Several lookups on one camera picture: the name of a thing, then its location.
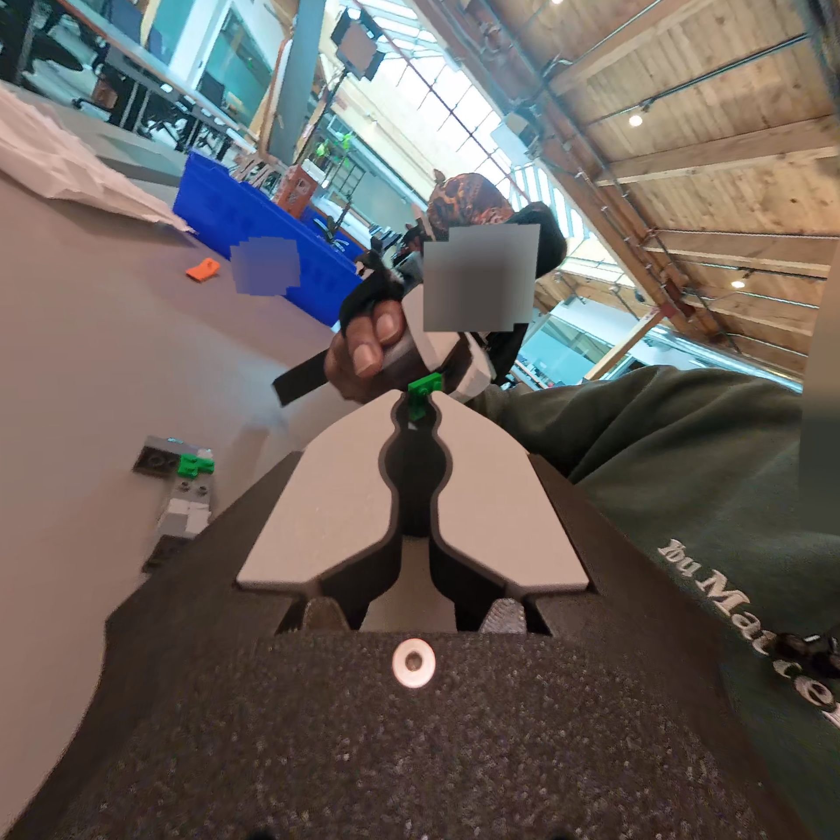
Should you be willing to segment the grey white brick column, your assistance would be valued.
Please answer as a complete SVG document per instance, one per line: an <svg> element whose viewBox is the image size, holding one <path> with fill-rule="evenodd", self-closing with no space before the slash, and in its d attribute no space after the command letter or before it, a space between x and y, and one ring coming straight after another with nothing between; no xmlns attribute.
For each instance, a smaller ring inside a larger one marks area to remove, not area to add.
<svg viewBox="0 0 840 840"><path fill-rule="evenodd" d="M214 474L168 479L141 571L154 572L192 543L212 520L214 501Z"/></svg>

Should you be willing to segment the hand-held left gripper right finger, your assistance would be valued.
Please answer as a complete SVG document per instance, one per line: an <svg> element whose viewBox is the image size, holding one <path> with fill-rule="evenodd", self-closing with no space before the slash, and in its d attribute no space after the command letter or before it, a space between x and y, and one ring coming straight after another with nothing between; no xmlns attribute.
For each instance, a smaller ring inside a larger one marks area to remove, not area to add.
<svg viewBox="0 0 840 840"><path fill-rule="evenodd" d="M431 554L464 587L504 595L584 591L590 578L532 466L529 453L488 418L432 394L433 438L445 456L431 502Z"/></svg>

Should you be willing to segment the white crumpled bag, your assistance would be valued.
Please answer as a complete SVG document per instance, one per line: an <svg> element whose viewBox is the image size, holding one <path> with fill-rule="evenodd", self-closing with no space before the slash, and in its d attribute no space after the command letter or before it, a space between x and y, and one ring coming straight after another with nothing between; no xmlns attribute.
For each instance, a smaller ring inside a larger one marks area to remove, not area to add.
<svg viewBox="0 0 840 840"><path fill-rule="evenodd" d="M74 133L5 88L1 92L1 170L48 199L192 232L162 200L105 165Z"/></svg>

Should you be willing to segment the orange carton box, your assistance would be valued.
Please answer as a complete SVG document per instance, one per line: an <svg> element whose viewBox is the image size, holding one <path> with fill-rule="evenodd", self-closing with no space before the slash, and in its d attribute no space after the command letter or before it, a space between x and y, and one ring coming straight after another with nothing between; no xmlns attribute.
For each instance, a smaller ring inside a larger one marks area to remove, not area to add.
<svg viewBox="0 0 840 840"><path fill-rule="evenodd" d="M324 172L310 160L294 164L281 177L271 201L300 221L324 179Z"/></svg>

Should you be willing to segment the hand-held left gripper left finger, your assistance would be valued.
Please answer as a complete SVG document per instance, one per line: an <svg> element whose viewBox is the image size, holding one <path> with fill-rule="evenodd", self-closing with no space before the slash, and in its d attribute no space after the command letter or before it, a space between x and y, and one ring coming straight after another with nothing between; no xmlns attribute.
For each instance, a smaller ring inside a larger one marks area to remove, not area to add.
<svg viewBox="0 0 840 840"><path fill-rule="evenodd" d="M396 524L385 451L402 392L387 392L315 437L237 575L247 590L315 592L383 545Z"/></svg>

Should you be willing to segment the blue plastic bin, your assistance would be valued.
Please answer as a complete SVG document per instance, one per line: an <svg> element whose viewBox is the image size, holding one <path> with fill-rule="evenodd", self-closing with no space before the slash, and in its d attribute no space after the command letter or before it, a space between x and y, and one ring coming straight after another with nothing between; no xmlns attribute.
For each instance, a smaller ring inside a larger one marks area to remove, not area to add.
<svg viewBox="0 0 840 840"><path fill-rule="evenodd" d="M285 298L331 328L359 282L346 256L201 154L187 156L173 210L229 260L240 294Z"/></svg>

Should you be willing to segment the person's right hand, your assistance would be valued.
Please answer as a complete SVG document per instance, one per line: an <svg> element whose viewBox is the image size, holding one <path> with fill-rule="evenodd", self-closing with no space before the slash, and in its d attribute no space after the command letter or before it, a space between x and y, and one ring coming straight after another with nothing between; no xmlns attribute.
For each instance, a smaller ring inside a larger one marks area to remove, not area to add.
<svg viewBox="0 0 840 840"><path fill-rule="evenodd" d="M379 301L370 312L352 318L333 336L324 360L324 374L345 401L366 404L391 390L402 390L397 369L384 369L385 351L399 343L406 330L402 304Z"/></svg>

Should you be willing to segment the wooden office table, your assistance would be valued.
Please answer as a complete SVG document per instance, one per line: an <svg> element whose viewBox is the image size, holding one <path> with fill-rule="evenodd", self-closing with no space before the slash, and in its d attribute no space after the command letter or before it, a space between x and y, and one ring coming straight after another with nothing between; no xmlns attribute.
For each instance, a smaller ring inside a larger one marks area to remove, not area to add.
<svg viewBox="0 0 840 840"><path fill-rule="evenodd" d="M178 152L251 151L215 79L172 68L193 2L2 1L2 81Z"/></svg>

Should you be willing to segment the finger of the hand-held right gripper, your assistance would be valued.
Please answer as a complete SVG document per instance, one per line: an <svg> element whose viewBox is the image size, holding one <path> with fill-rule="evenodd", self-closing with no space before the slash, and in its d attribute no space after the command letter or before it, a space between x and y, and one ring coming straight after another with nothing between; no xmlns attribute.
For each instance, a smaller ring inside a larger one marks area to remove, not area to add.
<svg viewBox="0 0 840 840"><path fill-rule="evenodd" d="M496 375L485 348L472 333L461 333L452 360L452 393L483 393Z"/></svg>
<svg viewBox="0 0 840 840"><path fill-rule="evenodd" d="M444 393L455 397L463 379L463 334L426 331L424 292L425 286L415 286L402 300L406 326L393 348L393 387L406 392L410 383L440 373Z"/></svg>

